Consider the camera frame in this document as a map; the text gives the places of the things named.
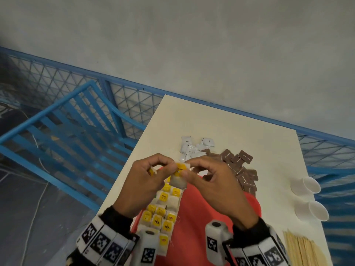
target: person's right hand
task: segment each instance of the person's right hand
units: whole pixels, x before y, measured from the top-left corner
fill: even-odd
[[[251,228],[258,222],[259,217],[226,163],[207,156],[193,158],[186,163],[194,169],[182,171],[181,176],[194,185],[217,212],[228,216],[238,227],[241,223],[245,228]],[[212,173],[210,181],[197,175],[203,170]]]

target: wall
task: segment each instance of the wall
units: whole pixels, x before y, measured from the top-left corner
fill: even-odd
[[[0,45],[355,139],[355,0],[0,0]]]

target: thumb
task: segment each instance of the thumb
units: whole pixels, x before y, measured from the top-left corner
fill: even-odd
[[[203,180],[202,177],[190,170],[183,170],[181,172],[181,176],[186,179],[187,182],[194,185],[199,191],[209,185],[209,183]]]
[[[176,165],[176,163],[172,162],[159,169],[157,171],[157,175],[155,176],[157,182],[161,184],[162,181],[167,179],[170,175],[172,175],[177,170],[177,167],[178,166]]]

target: black sleeve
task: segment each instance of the black sleeve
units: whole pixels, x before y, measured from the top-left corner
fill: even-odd
[[[232,248],[244,248],[250,245],[258,244],[270,237],[269,228],[261,217],[253,227],[245,231],[240,230],[233,225],[233,245]]]
[[[100,219],[115,232],[121,234],[124,237],[129,237],[130,227],[133,219],[123,216],[113,209],[112,206],[107,208],[102,215],[99,216]],[[71,253],[66,262],[67,266],[94,266],[92,262],[86,259],[76,248],[73,253]]]

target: person's left hand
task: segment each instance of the person's left hand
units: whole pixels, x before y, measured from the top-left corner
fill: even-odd
[[[157,174],[150,176],[151,166],[162,165]],[[120,195],[113,208],[120,214],[134,218],[156,196],[157,191],[164,187],[164,180],[177,170],[173,159],[162,154],[155,154],[132,164]]]

